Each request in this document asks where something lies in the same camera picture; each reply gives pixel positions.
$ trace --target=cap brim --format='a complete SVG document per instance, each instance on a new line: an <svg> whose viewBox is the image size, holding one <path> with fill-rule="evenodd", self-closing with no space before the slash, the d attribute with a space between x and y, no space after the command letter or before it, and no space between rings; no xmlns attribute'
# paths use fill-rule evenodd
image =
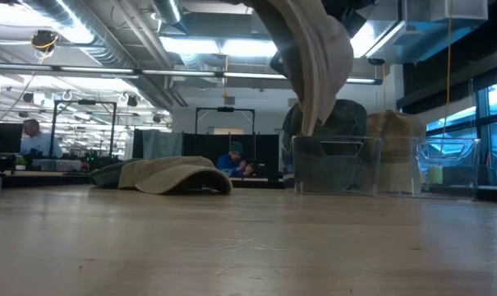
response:
<svg viewBox="0 0 497 296"><path fill-rule="evenodd" d="M194 185L209 187L221 193L230 193L232 190L232 182L225 173L218 169L193 164L181 164L165 169L135 184L135 187L142 192L163 194L179 188L190 189Z"/></svg>

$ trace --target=beige cap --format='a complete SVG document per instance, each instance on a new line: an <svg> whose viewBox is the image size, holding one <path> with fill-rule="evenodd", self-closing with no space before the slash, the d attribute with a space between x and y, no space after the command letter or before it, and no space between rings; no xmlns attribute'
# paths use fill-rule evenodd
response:
<svg viewBox="0 0 497 296"><path fill-rule="evenodd" d="M320 0L223 0L252 6L274 41L297 94L302 134L329 118L354 63L348 32Z"/></svg>
<svg viewBox="0 0 497 296"><path fill-rule="evenodd" d="M200 156L139 160L126 164L118 182L119 189L137 188L153 194L202 187L230 193L232 182L210 160Z"/></svg>

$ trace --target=blue shirt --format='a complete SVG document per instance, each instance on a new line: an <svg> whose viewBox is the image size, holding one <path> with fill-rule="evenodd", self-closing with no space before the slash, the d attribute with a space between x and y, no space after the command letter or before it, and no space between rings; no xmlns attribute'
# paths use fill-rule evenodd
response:
<svg viewBox="0 0 497 296"><path fill-rule="evenodd" d="M233 162L232 158L230 158L229 154L223 155L219 157L219 161L217 162L217 169L222 170L227 176L233 178L241 178L245 173L245 170L237 170L237 168L241 165L241 161Z"/></svg>
<svg viewBox="0 0 497 296"><path fill-rule="evenodd" d="M37 136L28 136L21 139L20 154L28 155L31 149L42 151L44 156L49 154L49 144L51 143L51 134L41 132ZM61 158L62 148L58 145L57 138L53 142L53 156Z"/></svg>

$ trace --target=man wearing cap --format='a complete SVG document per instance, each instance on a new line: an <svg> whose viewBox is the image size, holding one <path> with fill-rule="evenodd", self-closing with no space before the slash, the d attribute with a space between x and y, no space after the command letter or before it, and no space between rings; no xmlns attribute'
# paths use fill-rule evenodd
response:
<svg viewBox="0 0 497 296"><path fill-rule="evenodd" d="M232 178L242 178L249 176L254 168L251 164L246 164L245 160L241 160L242 144L233 141L230 145L230 151L221 157L217 162L217 169L222 170L227 176Z"/></svg>

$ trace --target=black partition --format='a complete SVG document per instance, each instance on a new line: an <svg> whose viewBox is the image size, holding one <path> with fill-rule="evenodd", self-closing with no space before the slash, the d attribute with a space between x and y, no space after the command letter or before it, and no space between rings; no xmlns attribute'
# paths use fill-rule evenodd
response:
<svg viewBox="0 0 497 296"><path fill-rule="evenodd" d="M279 135L182 135L182 156L203 156L217 165L220 156L230 150L230 143L242 144L242 158L265 165L265 171L274 174L279 171ZM142 131L135 130L133 158L143 157Z"/></svg>

